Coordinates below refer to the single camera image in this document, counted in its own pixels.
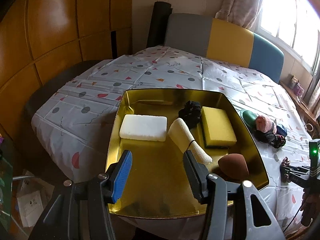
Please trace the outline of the person right hand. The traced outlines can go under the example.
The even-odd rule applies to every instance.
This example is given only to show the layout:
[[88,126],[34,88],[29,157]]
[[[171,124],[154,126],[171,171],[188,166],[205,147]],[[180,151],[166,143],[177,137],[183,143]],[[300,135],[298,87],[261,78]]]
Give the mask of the person right hand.
[[319,200],[319,193],[313,193],[310,194],[310,189],[303,189],[303,198],[302,198],[302,207],[300,208],[300,211],[305,210],[306,205],[309,204],[315,204],[316,210],[314,214],[312,215],[313,219],[316,219],[319,214],[319,207],[320,207],[320,200]]

